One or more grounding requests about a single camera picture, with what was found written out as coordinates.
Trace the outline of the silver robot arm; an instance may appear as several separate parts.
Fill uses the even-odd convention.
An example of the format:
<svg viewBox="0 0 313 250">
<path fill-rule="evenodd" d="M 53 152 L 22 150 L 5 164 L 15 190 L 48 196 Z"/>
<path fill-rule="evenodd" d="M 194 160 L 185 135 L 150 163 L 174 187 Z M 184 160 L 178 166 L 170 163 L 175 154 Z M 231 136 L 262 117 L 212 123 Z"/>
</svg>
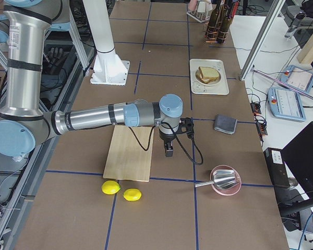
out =
<svg viewBox="0 0 313 250">
<path fill-rule="evenodd" d="M 8 52 L 9 19 L 5 14 L 0 14 L 0 50 Z"/>
<path fill-rule="evenodd" d="M 69 28 L 69 1 L 6 1 L 9 20 L 6 103 L 0 108 L 0 153 L 19 157 L 68 131 L 124 124 L 159 128 L 165 155 L 180 132 L 183 102 L 166 94 L 158 102 L 137 100 L 78 111 L 39 109 L 44 38 L 52 25 Z"/>
</svg>

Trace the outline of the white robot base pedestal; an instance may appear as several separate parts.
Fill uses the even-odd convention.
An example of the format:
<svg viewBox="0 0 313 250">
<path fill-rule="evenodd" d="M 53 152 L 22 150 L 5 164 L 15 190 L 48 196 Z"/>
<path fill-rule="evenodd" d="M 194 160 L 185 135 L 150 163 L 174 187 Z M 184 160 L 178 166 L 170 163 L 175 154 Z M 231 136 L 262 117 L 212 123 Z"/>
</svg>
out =
<svg viewBox="0 0 313 250">
<path fill-rule="evenodd" d="M 97 51 L 91 83 L 125 85 L 130 62 L 121 60 L 115 51 L 106 2 L 85 0 L 83 5 Z"/>
</svg>

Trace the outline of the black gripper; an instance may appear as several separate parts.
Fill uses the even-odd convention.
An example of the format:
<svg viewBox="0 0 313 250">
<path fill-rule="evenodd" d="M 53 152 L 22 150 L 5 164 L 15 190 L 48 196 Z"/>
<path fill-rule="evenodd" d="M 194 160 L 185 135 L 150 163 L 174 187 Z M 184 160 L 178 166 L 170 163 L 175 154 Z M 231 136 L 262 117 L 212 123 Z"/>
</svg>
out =
<svg viewBox="0 0 313 250">
<path fill-rule="evenodd" d="M 171 132 L 170 134 L 164 133 L 161 129 L 159 129 L 159 137 L 164 143 L 164 151 L 165 157 L 173 156 L 173 141 L 176 138 L 176 134 Z"/>
</svg>

